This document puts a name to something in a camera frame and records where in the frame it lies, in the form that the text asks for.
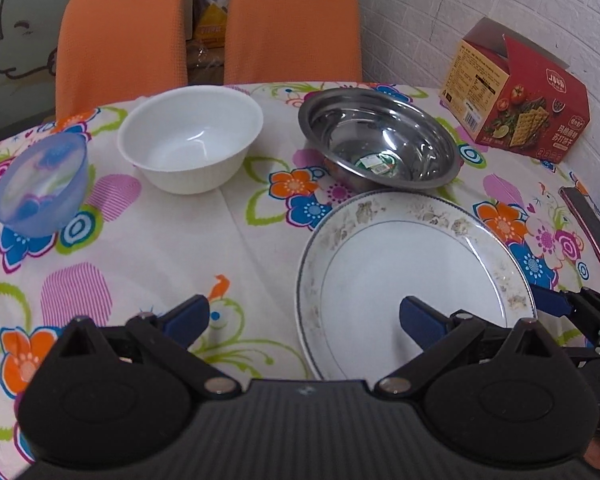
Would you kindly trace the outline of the gold rimmed white plate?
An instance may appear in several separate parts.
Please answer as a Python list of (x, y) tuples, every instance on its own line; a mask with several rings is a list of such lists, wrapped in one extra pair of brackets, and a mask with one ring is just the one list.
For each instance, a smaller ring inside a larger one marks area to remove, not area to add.
[(418, 356), (399, 321), (406, 296), (502, 327), (536, 315), (520, 265), (477, 218), (424, 194), (364, 193), (318, 224), (300, 258), (294, 304), (315, 377), (374, 384)]

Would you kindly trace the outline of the blue translucent plastic bowl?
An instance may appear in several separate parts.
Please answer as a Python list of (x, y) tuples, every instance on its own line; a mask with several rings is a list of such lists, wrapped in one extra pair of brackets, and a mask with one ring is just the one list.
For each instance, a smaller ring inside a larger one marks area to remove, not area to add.
[(0, 223), (24, 237), (50, 236), (78, 212), (87, 183), (84, 136), (46, 136), (17, 156), (1, 176)]

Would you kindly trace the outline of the white ceramic bowl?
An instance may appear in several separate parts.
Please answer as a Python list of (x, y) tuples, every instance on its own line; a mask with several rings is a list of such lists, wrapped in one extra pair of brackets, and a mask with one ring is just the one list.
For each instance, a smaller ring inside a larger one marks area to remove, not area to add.
[(118, 149), (159, 190), (201, 194), (234, 177), (263, 124), (262, 108), (244, 92), (183, 87), (132, 110), (119, 129)]

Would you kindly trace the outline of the stainless steel bowl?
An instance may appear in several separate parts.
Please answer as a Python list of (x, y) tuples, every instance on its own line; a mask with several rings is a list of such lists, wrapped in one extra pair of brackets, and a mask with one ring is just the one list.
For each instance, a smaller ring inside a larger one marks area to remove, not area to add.
[(448, 130), (417, 106), (374, 90), (329, 89), (298, 111), (306, 146), (336, 181), (358, 193), (395, 188), (425, 192), (460, 173)]

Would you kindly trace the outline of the black smartphone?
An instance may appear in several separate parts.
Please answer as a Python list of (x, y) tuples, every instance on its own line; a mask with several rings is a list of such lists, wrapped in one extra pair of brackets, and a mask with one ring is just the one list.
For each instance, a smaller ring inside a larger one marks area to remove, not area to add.
[(567, 205), (569, 211), (576, 218), (578, 225), (585, 232), (586, 237), (591, 242), (594, 254), (600, 262), (600, 219), (597, 217), (593, 206), (574, 186), (559, 189), (559, 195)]

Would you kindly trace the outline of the floral tablecloth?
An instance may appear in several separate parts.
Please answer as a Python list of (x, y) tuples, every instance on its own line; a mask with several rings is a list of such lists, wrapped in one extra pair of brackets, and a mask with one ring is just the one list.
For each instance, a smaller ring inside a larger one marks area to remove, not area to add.
[(58, 132), (88, 141), (86, 203), (59, 234), (27, 238), (0, 224), (0, 479), (30, 455), (15, 402), (59, 329), (76, 315), (121, 325), (209, 297), (207, 333), (190, 350), (243, 384), (304, 379), (294, 283), (306, 241), (352, 192), (304, 147), (298, 107), (314, 91), (367, 87), (434, 116), (463, 165), (437, 196), (476, 214), (512, 250), (530, 284), (600, 292), (600, 263), (559, 196), (582, 177), (563, 162), (537, 162), (475, 144), (439, 102), (438, 90), (407, 84), (284, 82), (234, 87), (262, 107), (264, 127), (238, 173), (219, 190), (176, 196), (158, 190), (119, 153), (118, 130), (143, 98), (24, 130), (0, 142), (0, 179), (15, 157)]

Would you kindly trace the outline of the red cracker box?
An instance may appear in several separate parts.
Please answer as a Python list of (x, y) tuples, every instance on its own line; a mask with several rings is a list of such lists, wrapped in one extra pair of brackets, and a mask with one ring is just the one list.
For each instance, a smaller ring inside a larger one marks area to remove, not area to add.
[(475, 142), (553, 164), (591, 119), (588, 90), (567, 64), (490, 18), (460, 40), (440, 98)]

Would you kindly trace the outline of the left orange chair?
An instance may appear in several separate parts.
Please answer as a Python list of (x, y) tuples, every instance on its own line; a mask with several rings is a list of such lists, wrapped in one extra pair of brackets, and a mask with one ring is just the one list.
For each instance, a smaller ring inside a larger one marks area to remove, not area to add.
[(55, 116), (187, 84), (182, 0), (70, 0), (56, 55)]

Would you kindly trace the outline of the orange chair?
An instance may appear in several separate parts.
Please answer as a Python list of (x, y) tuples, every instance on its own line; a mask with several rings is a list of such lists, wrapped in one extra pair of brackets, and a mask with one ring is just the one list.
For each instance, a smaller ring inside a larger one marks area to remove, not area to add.
[(187, 84), (182, 0), (70, 0), (56, 55), (55, 116)]
[(230, 0), (226, 84), (362, 80), (358, 0)]

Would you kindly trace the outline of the right orange chair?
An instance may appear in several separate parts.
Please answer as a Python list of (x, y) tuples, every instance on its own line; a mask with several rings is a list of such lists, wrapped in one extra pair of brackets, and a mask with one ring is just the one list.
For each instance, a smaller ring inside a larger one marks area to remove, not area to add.
[(230, 0), (226, 84), (362, 80), (358, 0)]

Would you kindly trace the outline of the glass door with rabbit drawing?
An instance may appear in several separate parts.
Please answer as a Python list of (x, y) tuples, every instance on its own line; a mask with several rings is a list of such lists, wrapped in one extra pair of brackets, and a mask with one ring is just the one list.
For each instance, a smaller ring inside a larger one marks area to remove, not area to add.
[(68, 0), (0, 0), (0, 140), (55, 109), (60, 21)]

